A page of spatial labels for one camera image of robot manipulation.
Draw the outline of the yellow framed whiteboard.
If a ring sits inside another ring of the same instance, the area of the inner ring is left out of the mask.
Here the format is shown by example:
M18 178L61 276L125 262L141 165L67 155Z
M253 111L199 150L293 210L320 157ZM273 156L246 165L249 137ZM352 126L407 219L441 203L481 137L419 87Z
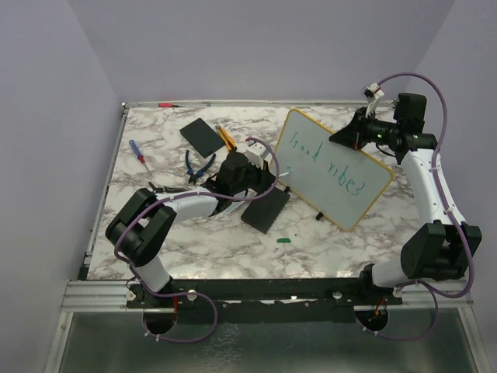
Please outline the yellow framed whiteboard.
M332 132L292 109L276 143L280 182L340 229L351 232L394 179L384 163L328 140Z

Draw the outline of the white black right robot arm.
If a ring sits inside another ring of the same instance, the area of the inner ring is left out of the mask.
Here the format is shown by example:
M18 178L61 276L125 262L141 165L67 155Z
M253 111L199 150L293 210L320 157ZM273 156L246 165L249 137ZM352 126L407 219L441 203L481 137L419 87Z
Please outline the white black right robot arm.
M418 208L420 229L403 245L399 259L374 264L371 277L356 286L358 298L373 304L385 288L408 281L461 279L481 242L479 227L469 225L451 197L443 175L438 142L423 131L426 98L413 93L398 95L392 122L379 120L375 110L384 95L370 85L363 94L367 106L354 113L330 142L359 151L365 145L387 146L411 185Z

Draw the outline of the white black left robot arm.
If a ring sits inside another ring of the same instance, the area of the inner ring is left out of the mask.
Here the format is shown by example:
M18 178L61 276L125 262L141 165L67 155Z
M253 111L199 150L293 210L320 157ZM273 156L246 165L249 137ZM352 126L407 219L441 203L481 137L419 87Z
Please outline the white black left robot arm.
M157 195L142 188L136 191L108 225L105 236L113 244L118 260L125 262L145 286L144 296L154 306L171 299L171 275L158 254L173 225L193 218L220 214L235 202L268 195L279 179L269 170L267 161L257 166L246 155L235 152L221 163L219 171L199 187L178 193Z

